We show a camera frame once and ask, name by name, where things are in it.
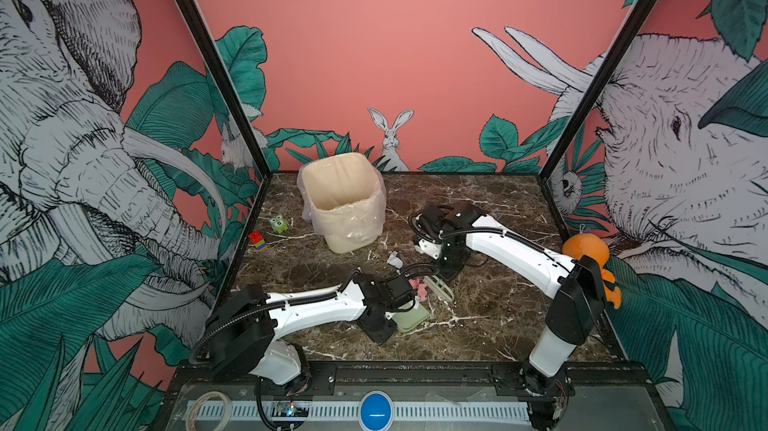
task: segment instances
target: beige trash bin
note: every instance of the beige trash bin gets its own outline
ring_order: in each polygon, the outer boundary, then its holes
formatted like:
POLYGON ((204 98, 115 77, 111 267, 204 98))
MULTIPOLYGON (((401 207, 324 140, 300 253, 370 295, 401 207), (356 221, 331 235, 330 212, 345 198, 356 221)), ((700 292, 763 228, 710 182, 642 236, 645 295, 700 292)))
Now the beige trash bin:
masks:
POLYGON ((373 243, 384 228, 386 189, 379 170, 360 153, 307 163, 296 184, 304 198, 301 217, 312 221, 334 253, 373 243))

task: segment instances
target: green numberblock toy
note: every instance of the green numberblock toy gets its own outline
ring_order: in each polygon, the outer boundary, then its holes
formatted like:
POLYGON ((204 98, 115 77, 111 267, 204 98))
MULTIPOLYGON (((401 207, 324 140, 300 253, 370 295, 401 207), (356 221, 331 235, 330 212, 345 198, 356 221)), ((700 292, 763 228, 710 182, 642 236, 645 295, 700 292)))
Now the green numberblock toy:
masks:
POLYGON ((286 223, 286 220, 283 219, 283 215, 271 217, 270 225, 272 226, 272 231, 277 234, 283 234, 284 232, 288 231, 288 223, 286 223))

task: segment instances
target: plastic trash bag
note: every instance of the plastic trash bag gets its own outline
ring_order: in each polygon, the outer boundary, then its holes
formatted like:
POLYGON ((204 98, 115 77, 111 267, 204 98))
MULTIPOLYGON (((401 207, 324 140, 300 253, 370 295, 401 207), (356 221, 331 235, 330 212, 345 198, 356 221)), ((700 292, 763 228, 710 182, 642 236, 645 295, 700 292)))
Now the plastic trash bag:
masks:
POLYGON ((373 243, 384 228, 386 189, 379 170, 360 153, 344 153, 307 163, 296 179, 304 210, 315 233, 334 253, 373 243))

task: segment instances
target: marble tabletop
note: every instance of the marble tabletop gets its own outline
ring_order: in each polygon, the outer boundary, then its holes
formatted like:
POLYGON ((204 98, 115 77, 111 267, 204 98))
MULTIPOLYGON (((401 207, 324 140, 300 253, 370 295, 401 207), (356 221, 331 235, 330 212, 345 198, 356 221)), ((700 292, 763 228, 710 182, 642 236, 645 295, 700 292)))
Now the marble tabletop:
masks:
MULTIPOLYGON (((424 261, 424 255, 414 250, 406 219, 428 202, 448 206, 471 202, 545 247, 560 251, 562 246, 533 177, 386 175, 384 182, 384 232, 368 246, 336 254, 302 220, 296 174, 275 174, 256 225, 269 247, 263 251, 248 247, 231 291, 255 282, 277 292, 327 287, 340 283, 357 267, 389 276, 395 271, 386 263, 392 251, 406 264, 424 261), (274 234, 268 221, 277 214, 290 225, 282 235, 274 234)), ((482 263, 484 258, 477 255, 472 263, 482 263)), ((303 330, 286 340, 300 344, 309 359, 523 360, 528 356, 542 332, 549 298, 494 260, 466 267, 449 286, 456 295, 454 302, 429 293, 426 306, 432 316, 409 333, 396 332, 382 346, 347 322, 303 330)), ((572 360, 611 360, 597 330, 593 335, 575 350, 572 360)))

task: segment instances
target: blue round button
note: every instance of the blue round button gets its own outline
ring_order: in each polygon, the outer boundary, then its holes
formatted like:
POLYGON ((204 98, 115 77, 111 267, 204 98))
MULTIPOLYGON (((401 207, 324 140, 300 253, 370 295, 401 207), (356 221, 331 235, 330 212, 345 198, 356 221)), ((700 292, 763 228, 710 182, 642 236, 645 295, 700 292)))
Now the blue round button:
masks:
POLYGON ((381 391, 371 391, 360 401, 360 427, 365 431, 387 431, 392 418, 392 400, 381 391))

